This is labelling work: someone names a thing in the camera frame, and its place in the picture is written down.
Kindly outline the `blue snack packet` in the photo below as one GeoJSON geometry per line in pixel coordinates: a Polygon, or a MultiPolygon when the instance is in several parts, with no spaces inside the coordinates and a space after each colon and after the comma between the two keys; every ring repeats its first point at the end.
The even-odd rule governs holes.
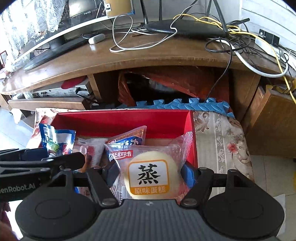
{"type": "Polygon", "coordinates": [[[51,125],[39,124],[41,144],[49,154],[62,156],[71,154],[74,147],[76,131],[61,129],[57,130],[51,125]]]}

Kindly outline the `white red snack packet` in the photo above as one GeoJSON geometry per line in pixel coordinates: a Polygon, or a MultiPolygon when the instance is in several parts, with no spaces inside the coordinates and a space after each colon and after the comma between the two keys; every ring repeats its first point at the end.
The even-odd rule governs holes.
{"type": "Polygon", "coordinates": [[[79,172],[85,173],[86,170],[99,167],[105,149],[107,138],[78,138],[74,142],[73,152],[80,152],[85,157],[85,163],[79,172]]]}

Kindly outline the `steamed cake packet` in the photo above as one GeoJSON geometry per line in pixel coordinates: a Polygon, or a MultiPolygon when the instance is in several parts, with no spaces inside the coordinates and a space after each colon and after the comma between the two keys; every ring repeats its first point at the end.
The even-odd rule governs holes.
{"type": "Polygon", "coordinates": [[[186,132],[167,146],[107,144],[119,175],[111,186],[112,194],[125,199],[175,199],[180,202],[189,191],[181,175],[193,141],[186,132]]]}

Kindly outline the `red blue snack bag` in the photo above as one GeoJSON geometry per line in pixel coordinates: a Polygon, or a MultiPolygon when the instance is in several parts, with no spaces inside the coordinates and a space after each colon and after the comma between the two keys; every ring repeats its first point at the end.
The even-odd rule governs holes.
{"type": "MultiPolygon", "coordinates": [[[[106,144],[114,145],[116,148],[120,149],[120,146],[143,145],[145,142],[146,131],[147,126],[140,126],[131,131],[109,138],[106,144]]],[[[132,151],[129,150],[123,152],[115,151],[115,155],[113,155],[113,153],[106,148],[106,152],[110,162],[114,158],[118,158],[119,160],[132,158],[132,151]]]]}

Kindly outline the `red cardboard box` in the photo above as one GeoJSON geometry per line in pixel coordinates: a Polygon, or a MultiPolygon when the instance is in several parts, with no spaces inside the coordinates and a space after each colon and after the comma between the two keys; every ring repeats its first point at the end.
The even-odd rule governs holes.
{"type": "Polygon", "coordinates": [[[187,160],[194,167],[198,166],[195,147],[195,130],[191,110],[159,109],[120,109],[88,110],[57,113],[50,123],[57,130],[76,131],[81,138],[111,138],[146,126],[146,139],[150,145],[158,145],[159,140],[173,140],[191,131],[193,142],[187,160]]]}

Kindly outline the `floral patterned mat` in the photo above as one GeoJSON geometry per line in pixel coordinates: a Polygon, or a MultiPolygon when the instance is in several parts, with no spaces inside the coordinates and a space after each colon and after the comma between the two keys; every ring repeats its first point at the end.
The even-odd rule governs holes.
{"type": "MultiPolygon", "coordinates": [[[[35,112],[35,127],[27,148],[41,147],[39,124],[50,125],[57,113],[78,110],[38,108],[35,112]]],[[[198,167],[207,167],[215,173],[226,174],[229,169],[240,171],[250,180],[254,179],[252,163],[240,122],[210,111],[192,111],[195,147],[198,167]]],[[[171,140],[159,140],[158,146],[167,146],[171,140]]],[[[150,146],[151,139],[144,145],[150,146]]]]}

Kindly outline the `blue foam mat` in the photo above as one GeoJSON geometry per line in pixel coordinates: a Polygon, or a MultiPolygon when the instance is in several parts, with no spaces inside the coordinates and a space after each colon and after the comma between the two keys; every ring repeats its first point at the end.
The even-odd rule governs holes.
{"type": "Polygon", "coordinates": [[[167,110],[192,110],[192,111],[210,111],[221,114],[229,118],[235,118],[230,110],[230,105],[226,101],[217,102],[215,98],[208,98],[206,102],[200,102],[199,98],[189,98],[188,103],[177,98],[170,103],[165,103],[163,99],[155,100],[154,104],[148,105],[146,101],[136,102],[136,106],[128,107],[125,104],[118,106],[116,109],[167,109],[167,110]]]}

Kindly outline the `wooden side cabinet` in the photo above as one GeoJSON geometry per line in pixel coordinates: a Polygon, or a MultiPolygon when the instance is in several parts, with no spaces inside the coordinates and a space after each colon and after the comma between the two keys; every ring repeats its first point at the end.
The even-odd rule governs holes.
{"type": "Polygon", "coordinates": [[[241,121],[251,155],[295,158],[295,103],[258,87],[241,121]]]}

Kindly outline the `small white adapter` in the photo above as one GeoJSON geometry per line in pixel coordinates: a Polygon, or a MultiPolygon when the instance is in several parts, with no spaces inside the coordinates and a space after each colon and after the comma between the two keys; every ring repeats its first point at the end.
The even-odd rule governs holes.
{"type": "Polygon", "coordinates": [[[97,44],[103,40],[105,40],[106,36],[104,34],[98,34],[88,39],[88,43],[90,45],[97,44]]]}

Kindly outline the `white lace cloth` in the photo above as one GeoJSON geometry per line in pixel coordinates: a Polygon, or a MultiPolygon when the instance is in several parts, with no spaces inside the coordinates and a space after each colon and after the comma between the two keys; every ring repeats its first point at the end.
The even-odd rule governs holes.
{"type": "Polygon", "coordinates": [[[49,44],[44,44],[16,61],[31,44],[36,44],[36,38],[58,30],[67,4],[68,1],[15,1],[2,12],[1,47],[8,54],[5,71],[15,72],[25,66],[30,58],[49,49],[49,44]]]}

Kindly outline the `wooden tv stand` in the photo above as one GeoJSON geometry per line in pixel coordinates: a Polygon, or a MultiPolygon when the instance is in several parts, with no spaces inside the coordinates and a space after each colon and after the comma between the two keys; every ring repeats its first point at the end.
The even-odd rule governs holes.
{"type": "MultiPolygon", "coordinates": [[[[148,66],[208,66],[225,68],[228,54],[214,54],[205,50],[205,41],[174,37],[156,47],[145,50],[111,53],[112,39],[91,47],[84,45],[30,71],[20,69],[1,82],[1,94],[13,95],[63,80],[94,74],[148,66]]],[[[260,76],[233,57],[234,99],[232,106],[239,121],[243,119],[257,90],[260,76]]]]}

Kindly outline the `black flat screen television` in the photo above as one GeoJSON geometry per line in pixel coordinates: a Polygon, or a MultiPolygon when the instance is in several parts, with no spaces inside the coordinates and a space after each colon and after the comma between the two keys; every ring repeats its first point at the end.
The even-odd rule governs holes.
{"type": "Polygon", "coordinates": [[[29,46],[17,59],[21,60],[29,55],[29,63],[23,69],[25,71],[31,70],[86,44],[88,41],[86,33],[81,33],[79,36],[69,39],[66,39],[66,34],[110,19],[112,18],[106,15],[104,1],[66,1],[58,29],[55,32],[47,30],[33,38],[31,40],[33,46],[29,46]],[[34,57],[30,56],[35,50],[43,48],[45,50],[42,53],[34,57]]]}

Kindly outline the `brown cardboard panel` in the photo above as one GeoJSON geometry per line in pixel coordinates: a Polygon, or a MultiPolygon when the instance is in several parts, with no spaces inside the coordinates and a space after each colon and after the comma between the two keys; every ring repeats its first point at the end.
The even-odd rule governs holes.
{"type": "Polygon", "coordinates": [[[104,6],[109,18],[123,14],[134,14],[131,0],[104,0],[104,6]]]}

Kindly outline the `black wifi router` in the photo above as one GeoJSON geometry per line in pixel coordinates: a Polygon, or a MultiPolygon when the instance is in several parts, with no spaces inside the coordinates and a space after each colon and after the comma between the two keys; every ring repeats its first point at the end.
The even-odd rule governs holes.
{"type": "Polygon", "coordinates": [[[174,19],[162,20],[159,19],[155,22],[146,22],[145,28],[150,32],[163,33],[163,34],[177,34],[182,36],[188,36],[193,38],[225,38],[228,35],[228,29],[231,25],[237,27],[250,21],[249,18],[232,21],[226,23],[222,10],[217,1],[210,1],[206,11],[206,15],[200,20],[185,20],[184,17],[189,10],[186,9],[181,16],[177,16],[174,19]],[[220,23],[215,20],[209,20],[209,13],[211,4],[216,7],[217,13],[220,18],[220,23]]]}

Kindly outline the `white power strip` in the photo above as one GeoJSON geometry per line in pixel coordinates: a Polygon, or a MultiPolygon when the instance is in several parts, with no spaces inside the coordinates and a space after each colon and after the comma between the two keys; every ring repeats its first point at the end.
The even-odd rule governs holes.
{"type": "Polygon", "coordinates": [[[285,47],[280,43],[280,37],[263,29],[259,29],[256,35],[255,44],[268,56],[277,57],[281,63],[287,64],[290,68],[288,75],[295,77],[295,48],[285,47]]]}

